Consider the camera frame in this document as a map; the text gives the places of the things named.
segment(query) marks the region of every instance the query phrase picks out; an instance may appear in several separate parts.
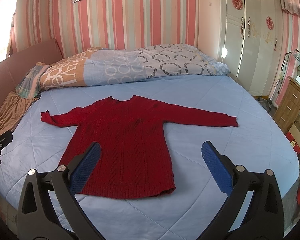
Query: wardrobe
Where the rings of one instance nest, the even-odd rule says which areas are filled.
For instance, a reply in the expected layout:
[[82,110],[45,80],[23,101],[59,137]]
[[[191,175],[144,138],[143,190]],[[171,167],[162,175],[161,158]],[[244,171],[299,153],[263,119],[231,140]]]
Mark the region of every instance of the wardrobe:
[[221,0],[220,51],[230,76],[253,96],[268,96],[283,36],[280,0]]

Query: sweater's left sleeve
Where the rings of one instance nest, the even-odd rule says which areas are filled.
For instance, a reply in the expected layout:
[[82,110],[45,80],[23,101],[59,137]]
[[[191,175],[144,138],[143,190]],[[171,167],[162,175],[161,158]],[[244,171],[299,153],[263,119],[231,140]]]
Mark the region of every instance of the sweater's left sleeve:
[[238,127],[237,118],[227,114],[171,105],[159,101],[156,101],[154,104],[155,111],[162,113],[165,122],[215,127]]
[[41,121],[58,127],[69,127],[79,125],[82,116],[83,108],[76,107],[66,114],[51,116],[49,111],[41,113]]

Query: plaid fabric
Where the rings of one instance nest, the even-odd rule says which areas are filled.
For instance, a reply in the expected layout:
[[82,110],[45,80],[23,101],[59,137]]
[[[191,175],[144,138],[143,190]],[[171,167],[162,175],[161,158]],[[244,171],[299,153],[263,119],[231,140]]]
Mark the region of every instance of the plaid fabric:
[[16,86],[16,93],[23,98],[36,97],[40,91],[40,77],[49,67],[50,65],[38,62]]

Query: brown cloth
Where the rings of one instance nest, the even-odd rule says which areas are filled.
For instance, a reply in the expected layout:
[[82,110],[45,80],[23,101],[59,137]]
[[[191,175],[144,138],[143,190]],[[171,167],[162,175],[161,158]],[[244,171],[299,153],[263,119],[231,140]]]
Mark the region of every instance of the brown cloth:
[[0,108],[0,135],[15,130],[19,121],[38,98],[22,98],[15,92],[10,92]]

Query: wooden desk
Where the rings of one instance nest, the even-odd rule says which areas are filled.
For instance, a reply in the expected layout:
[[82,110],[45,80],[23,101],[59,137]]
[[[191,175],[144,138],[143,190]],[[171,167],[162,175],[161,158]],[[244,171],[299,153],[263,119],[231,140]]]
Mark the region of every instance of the wooden desk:
[[289,131],[300,112],[300,83],[292,77],[288,78],[288,89],[273,117],[284,134]]

